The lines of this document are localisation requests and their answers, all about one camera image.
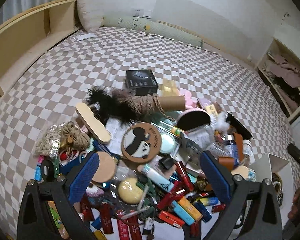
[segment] checkered bedsheet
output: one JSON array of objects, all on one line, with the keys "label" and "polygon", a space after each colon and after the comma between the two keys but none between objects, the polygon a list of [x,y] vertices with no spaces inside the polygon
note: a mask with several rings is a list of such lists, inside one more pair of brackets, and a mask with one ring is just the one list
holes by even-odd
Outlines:
[{"label": "checkered bedsheet", "polygon": [[[37,157],[31,152],[46,121],[75,117],[91,86],[122,88],[125,71],[150,68],[159,84],[176,81],[196,98],[216,97],[252,133],[253,151],[287,158],[287,119],[257,73],[221,55],[133,30],[101,28],[75,41],[79,31],[45,53],[4,96],[0,106],[0,226],[16,234],[19,207]],[[298,185],[300,169],[291,162]]]}]

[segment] product box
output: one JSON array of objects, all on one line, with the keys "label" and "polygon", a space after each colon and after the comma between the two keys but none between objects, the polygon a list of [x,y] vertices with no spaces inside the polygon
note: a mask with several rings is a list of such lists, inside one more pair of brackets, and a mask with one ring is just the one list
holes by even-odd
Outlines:
[{"label": "product box", "polygon": [[126,88],[135,90],[136,96],[146,96],[155,94],[158,84],[150,69],[127,70]]}]

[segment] black fluffy object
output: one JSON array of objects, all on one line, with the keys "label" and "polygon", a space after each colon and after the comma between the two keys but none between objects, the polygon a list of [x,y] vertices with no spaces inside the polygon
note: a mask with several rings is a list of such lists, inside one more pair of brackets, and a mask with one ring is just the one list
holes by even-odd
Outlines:
[{"label": "black fluffy object", "polygon": [[122,123],[137,121],[141,118],[127,102],[119,102],[119,100],[107,94],[106,90],[101,87],[93,87],[88,89],[87,104],[94,105],[96,108],[91,109],[95,117],[101,122],[109,117],[115,117]]}]

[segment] metal bolt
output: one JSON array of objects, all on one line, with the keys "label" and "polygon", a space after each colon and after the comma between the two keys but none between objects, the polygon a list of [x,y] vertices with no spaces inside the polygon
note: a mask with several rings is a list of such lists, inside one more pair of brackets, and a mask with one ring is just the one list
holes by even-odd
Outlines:
[{"label": "metal bolt", "polygon": [[29,186],[32,186],[34,183],[35,183],[35,180],[34,180],[34,179],[31,179],[31,180],[28,181],[28,185],[29,185]]},{"label": "metal bolt", "polygon": [[65,178],[66,178],[65,176],[60,175],[57,177],[57,182],[63,182],[65,180]]},{"label": "metal bolt", "polygon": [[271,182],[270,179],[265,179],[264,182],[265,182],[267,185],[271,185],[271,184],[272,184],[272,182]]},{"label": "metal bolt", "polygon": [[239,174],[235,174],[233,177],[234,177],[234,180],[236,180],[236,181],[242,180],[242,177]]}]

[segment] pile of objects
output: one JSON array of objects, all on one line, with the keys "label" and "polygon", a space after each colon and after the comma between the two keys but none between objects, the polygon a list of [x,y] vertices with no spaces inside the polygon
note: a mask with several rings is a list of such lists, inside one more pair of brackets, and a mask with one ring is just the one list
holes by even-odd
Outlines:
[{"label": "pile of objects", "polygon": [[[210,151],[231,173],[256,181],[252,135],[222,107],[164,80],[162,97],[150,70],[127,71],[127,89],[89,90],[87,103],[76,106],[80,128],[73,122],[50,126],[37,141],[40,155],[35,180],[50,182],[67,176],[85,156],[98,154],[99,166],[83,198],[74,207],[97,239],[113,234],[117,219],[121,240],[153,239],[154,221],[190,226],[226,205],[214,194],[199,164]],[[52,201],[52,216],[61,236],[69,235]],[[237,227],[243,223],[244,210]]]}]

